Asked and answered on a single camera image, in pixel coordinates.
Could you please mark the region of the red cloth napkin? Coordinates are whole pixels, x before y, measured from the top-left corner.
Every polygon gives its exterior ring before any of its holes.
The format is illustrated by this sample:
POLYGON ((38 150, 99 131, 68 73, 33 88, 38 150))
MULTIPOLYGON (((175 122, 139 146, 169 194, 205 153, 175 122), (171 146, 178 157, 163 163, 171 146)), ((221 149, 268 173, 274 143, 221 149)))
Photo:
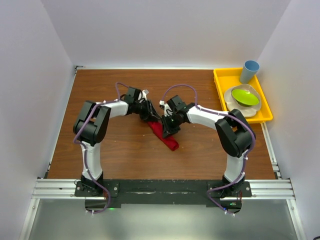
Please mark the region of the red cloth napkin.
POLYGON ((163 126, 160 122, 148 121, 148 126, 152 129, 155 136, 158 137, 171 151, 179 148, 179 143, 173 136, 163 137, 163 126))

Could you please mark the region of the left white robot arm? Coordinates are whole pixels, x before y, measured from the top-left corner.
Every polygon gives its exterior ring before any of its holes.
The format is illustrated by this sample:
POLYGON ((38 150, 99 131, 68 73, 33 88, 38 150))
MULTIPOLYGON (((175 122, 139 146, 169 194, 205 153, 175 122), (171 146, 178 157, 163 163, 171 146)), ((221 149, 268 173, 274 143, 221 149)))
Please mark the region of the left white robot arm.
POLYGON ((148 93, 146 89, 129 87, 126 94, 115 100, 84 102, 73 125, 73 142, 80 145, 82 151, 81 190, 85 189, 92 196, 99 196, 106 189, 101 166, 101 142, 106 136, 110 119, 137 114, 146 122, 158 120, 159 115, 148 99, 148 93))

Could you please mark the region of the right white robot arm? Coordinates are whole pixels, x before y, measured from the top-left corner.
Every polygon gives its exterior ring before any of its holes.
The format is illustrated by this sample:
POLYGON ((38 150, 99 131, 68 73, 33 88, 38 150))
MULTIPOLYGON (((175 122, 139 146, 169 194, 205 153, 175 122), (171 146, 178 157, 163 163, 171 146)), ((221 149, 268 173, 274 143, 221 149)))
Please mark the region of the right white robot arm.
POLYGON ((222 177, 222 186, 212 191, 223 191, 233 197, 240 190, 245 180, 245 167, 248 154, 252 150, 256 135, 242 113, 216 111, 205 108, 195 102, 186 104, 178 95, 168 101, 161 100, 164 110, 161 117, 162 137, 167 138, 179 132, 184 123, 198 124, 217 132, 220 144, 227 154, 226 169, 222 177))

